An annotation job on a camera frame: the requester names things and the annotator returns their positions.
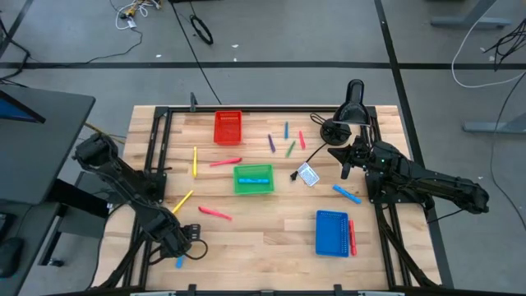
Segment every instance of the gray floor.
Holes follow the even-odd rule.
[[[128,1],[113,0],[116,6]],[[465,30],[429,26],[431,16],[466,12],[474,1],[384,0],[394,49],[399,62],[450,62]],[[7,25],[15,20],[23,3],[4,0],[0,4]],[[388,62],[373,1],[344,0],[224,0],[195,2],[198,15],[213,31],[211,48],[191,36],[201,61],[336,61]],[[187,16],[187,3],[177,8]],[[499,1],[488,16],[510,18],[514,24],[504,30],[473,32],[458,62],[490,62],[480,48],[491,46],[524,17],[526,4],[520,0]],[[43,23],[42,16],[49,16]],[[35,0],[15,35],[41,62],[81,62],[92,57],[125,51],[138,40],[133,32],[114,27],[114,11],[106,0]],[[193,57],[169,6],[150,9],[147,18],[137,17],[143,44],[126,56],[100,62],[192,62]],[[182,20],[185,29],[192,32]],[[10,46],[0,62],[20,61],[21,53]],[[526,52],[510,57],[524,62]],[[205,69],[212,86],[225,104],[339,104],[347,81],[360,78],[366,84],[367,104],[399,104],[390,70],[342,68],[258,68]],[[0,75],[8,73],[1,70]],[[467,84],[482,84],[515,76],[512,71],[459,71]],[[456,85],[447,70],[403,70],[408,101],[428,168],[462,175],[480,182],[491,194],[490,213],[461,213],[440,221],[446,254],[459,289],[481,289],[526,293],[526,233],[505,197],[491,181],[489,157],[491,136],[462,132],[464,120],[494,120],[512,87],[511,84],[484,89]],[[198,69],[51,69],[27,70],[16,81],[35,88],[93,95],[97,102],[90,122],[104,130],[125,134],[135,104],[186,104],[196,93],[200,104],[215,104]],[[526,86],[520,86],[510,100],[504,118],[526,109]],[[83,131],[83,137],[89,131]],[[499,136],[495,173],[524,215],[524,167],[522,136]],[[61,178],[74,182],[80,168],[68,161]],[[455,206],[437,202],[438,215]],[[85,288],[95,266],[97,242],[78,243],[79,238],[61,242],[58,250],[78,248],[71,266],[84,270],[64,279],[62,273],[44,280],[31,273],[26,295]]]

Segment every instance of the green marker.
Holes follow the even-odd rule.
[[[285,155],[286,158],[290,156],[290,153],[293,151],[294,144],[296,144],[296,140],[294,140],[293,144],[288,148],[287,154]]]

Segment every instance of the red crayon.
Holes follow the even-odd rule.
[[[221,164],[236,164],[238,162],[241,162],[241,160],[242,158],[238,157],[238,158],[231,159],[231,160],[223,160],[220,162],[216,162],[216,163],[210,164],[210,166],[216,166],[216,165],[221,165]]]
[[[302,146],[302,150],[305,150],[305,140],[303,140],[303,133],[299,131],[299,143]]]
[[[353,254],[353,256],[356,256],[356,254],[358,254],[358,251],[356,250],[356,238],[354,237],[354,221],[349,220],[348,227],[351,233],[351,254]]]
[[[204,206],[199,206],[199,210],[205,214],[214,215],[217,217],[225,218],[226,220],[232,220],[232,217],[229,215],[221,214],[215,210],[207,209]]]

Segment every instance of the white cable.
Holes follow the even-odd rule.
[[[128,5],[124,6],[124,7],[121,7],[121,9],[118,10],[117,15],[115,16],[115,27],[116,27],[118,30],[130,29],[130,26],[129,26],[129,25],[127,25],[127,26],[125,26],[125,27],[119,27],[119,26],[118,26],[118,19],[119,19],[119,16],[121,15],[121,11],[124,10],[124,8],[127,8],[127,7],[132,6],[133,4],[135,4],[135,1],[132,2],[131,4],[128,4]]]
[[[130,26],[129,26],[129,25],[127,25],[127,26],[125,26],[125,27],[119,27],[119,26],[118,26],[118,19],[119,19],[119,17],[121,16],[121,12],[122,12],[125,8],[128,8],[128,7],[131,7],[131,6],[135,5],[137,1],[138,1],[138,0],[134,0],[132,3],[126,5],[125,7],[121,7],[121,9],[119,9],[119,10],[117,11],[117,15],[115,16],[115,27],[116,27],[118,30],[130,29]],[[142,15],[143,17],[147,17],[147,16],[148,16],[148,10],[146,9],[146,7],[153,7],[153,6],[154,6],[154,5],[151,4],[151,3],[144,3],[144,2],[143,2],[142,4],[140,4],[140,5],[138,6],[137,9],[139,10],[139,12],[141,13],[141,15]]]
[[[493,3],[487,10],[486,12],[484,12],[484,14],[481,15],[481,17],[478,18],[477,21],[475,21],[475,23],[471,26],[471,29],[469,29],[468,33],[466,34],[466,37],[464,37],[464,40],[462,40],[462,43],[460,44],[460,47],[459,47],[459,50],[457,51],[457,54],[454,56],[453,58],[453,61],[451,62],[451,74],[453,74],[453,79],[454,81],[459,85],[459,86],[462,86],[462,87],[465,87],[465,88],[480,88],[480,87],[485,87],[485,86],[497,86],[497,85],[501,85],[501,84],[505,84],[505,83],[508,83],[508,82],[512,82],[514,80],[517,80],[519,79],[523,74],[525,74],[526,72],[523,72],[523,73],[520,73],[518,76],[515,76],[513,78],[510,78],[508,80],[505,80],[505,81],[498,81],[498,82],[492,82],[492,83],[486,83],[486,84],[483,84],[483,85],[479,85],[479,86],[467,86],[465,84],[463,84],[462,82],[460,82],[458,79],[457,79],[457,76],[454,74],[454,61],[456,61],[457,57],[459,56],[460,54],[460,51],[462,51],[462,47],[464,46],[464,43],[466,43],[466,40],[468,39],[469,37],[469,34],[471,34],[471,31],[475,28],[475,26],[478,24],[478,22],[487,14],[487,12],[490,11],[490,9],[493,7],[493,5],[495,5],[495,3]]]

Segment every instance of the green basket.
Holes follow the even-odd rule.
[[[240,178],[269,179],[268,184],[240,183]],[[272,164],[238,165],[233,168],[233,190],[236,194],[263,194],[274,191]]]

